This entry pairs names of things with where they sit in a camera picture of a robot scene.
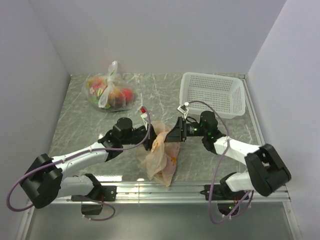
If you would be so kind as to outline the beige plastic bag orange prints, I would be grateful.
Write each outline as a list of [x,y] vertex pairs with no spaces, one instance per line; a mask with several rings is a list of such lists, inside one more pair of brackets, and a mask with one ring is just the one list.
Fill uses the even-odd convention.
[[149,180],[154,180],[166,187],[171,185],[177,169],[177,159],[180,151],[179,142],[165,142],[165,138],[171,130],[162,121],[152,123],[156,138],[151,150],[144,146],[138,146],[135,151],[139,167],[145,171]]

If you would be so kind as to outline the white perforated plastic basket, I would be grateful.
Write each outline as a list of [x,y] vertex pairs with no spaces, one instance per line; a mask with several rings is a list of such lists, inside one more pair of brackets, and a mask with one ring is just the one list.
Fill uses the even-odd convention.
[[210,105],[223,119],[233,119],[246,112],[245,88],[236,77],[186,72],[182,75],[179,104],[188,102],[189,113],[200,115]]

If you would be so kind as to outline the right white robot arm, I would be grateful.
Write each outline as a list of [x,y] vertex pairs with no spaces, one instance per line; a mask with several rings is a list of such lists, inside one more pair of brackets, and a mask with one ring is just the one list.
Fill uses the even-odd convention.
[[220,156],[227,156],[246,166],[246,172],[232,172],[215,185],[215,200],[231,200],[237,193],[256,191],[264,197],[284,186],[292,175],[271,144],[251,145],[226,136],[218,129],[214,112],[206,110],[199,122],[188,123],[179,117],[174,128],[166,135],[166,143],[181,143],[188,137],[200,137],[204,148]]

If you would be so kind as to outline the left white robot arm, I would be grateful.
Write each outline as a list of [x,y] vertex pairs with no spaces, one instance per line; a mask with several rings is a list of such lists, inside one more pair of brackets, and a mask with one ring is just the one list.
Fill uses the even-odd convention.
[[78,151],[54,157],[46,153],[38,156],[20,183],[33,206],[41,209],[66,196],[102,200],[105,190],[93,174],[86,173],[80,177],[73,174],[91,165],[113,160],[124,151],[141,145],[151,148],[154,129],[148,116],[144,115],[142,119],[144,124],[133,128],[132,120],[122,117],[105,136]]

